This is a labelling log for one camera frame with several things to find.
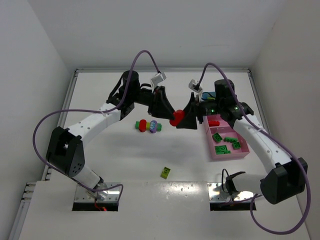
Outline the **red round lego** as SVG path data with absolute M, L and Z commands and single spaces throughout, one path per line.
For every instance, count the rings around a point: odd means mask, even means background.
M 174 116 L 174 119 L 170 119 L 169 123 L 171 126 L 176 127 L 179 125 L 179 123 L 185 117 L 185 112 L 183 110 L 179 109 L 173 113 L 173 116 Z
M 138 129 L 142 133 L 147 130 L 147 121 L 145 119 L 139 121 Z

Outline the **red square lego brick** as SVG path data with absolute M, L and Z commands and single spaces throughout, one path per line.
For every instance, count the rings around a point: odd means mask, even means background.
M 220 125 L 220 122 L 217 120 L 209 120 L 208 125 L 209 125 L 209 127 L 217 127 Z

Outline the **green base plate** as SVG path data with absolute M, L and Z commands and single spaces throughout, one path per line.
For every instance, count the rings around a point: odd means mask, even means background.
M 135 122 L 135 129 L 139 129 L 139 121 L 136 121 Z M 157 131 L 160 132 L 162 130 L 162 124 L 161 123 L 158 123 L 157 125 Z

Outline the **green lego plate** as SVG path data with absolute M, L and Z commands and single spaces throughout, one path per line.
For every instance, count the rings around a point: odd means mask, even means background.
M 228 143 L 236 143 L 238 142 L 239 140 L 237 138 L 234 138 L 234 137 L 225 137 L 223 139 L 224 142 L 228 142 Z

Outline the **large green plate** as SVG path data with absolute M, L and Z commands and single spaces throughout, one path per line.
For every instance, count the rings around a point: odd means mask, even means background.
M 228 150 L 226 145 L 218 145 L 218 146 L 215 146 L 214 149 L 215 149 L 216 155 L 225 155 L 225 154 L 231 153 L 231 151 Z

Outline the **yellow-green lego brick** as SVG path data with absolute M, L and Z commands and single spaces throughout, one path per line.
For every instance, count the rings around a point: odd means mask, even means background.
M 161 174 L 160 174 L 160 177 L 166 180 L 170 174 L 170 171 L 171 171 L 170 168 L 164 167 Z

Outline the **purple paw lego piece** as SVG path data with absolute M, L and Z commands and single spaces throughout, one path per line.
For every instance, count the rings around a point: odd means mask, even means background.
M 152 120 L 149 125 L 149 131 L 154 134 L 158 130 L 158 122 L 156 120 Z

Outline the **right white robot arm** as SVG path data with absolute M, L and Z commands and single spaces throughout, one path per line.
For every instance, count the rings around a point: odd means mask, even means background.
M 309 187 L 306 161 L 294 157 L 260 126 L 254 111 L 245 102 L 238 101 L 231 80 L 215 81 L 214 100 L 200 100 L 202 88 L 195 80 L 191 80 L 188 87 L 194 92 L 183 110 L 184 116 L 177 128 L 196 129 L 205 116 L 218 114 L 244 138 L 265 168 L 265 176 L 247 174 L 244 171 L 228 176 L 224 185 L 229 194 L 251 191 L 264 196 L 269 203 L 275 205 Z

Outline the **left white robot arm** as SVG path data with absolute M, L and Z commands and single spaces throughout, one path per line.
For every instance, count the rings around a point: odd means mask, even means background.
M 166 75 L 158 72 L 149 84 L 140 84 L 136 71 L 125 71 L 97 111 L 70 127 L 52 131 L 46 160 L 92 193 L 105 188 L 103 179 L 86 164 L 84 148 L 106 128 L 123 120 L 135 104 L 147 106 L 152 117 L 173 120 L 175 110 L 165 87 L 158 86 L 165 79 Z

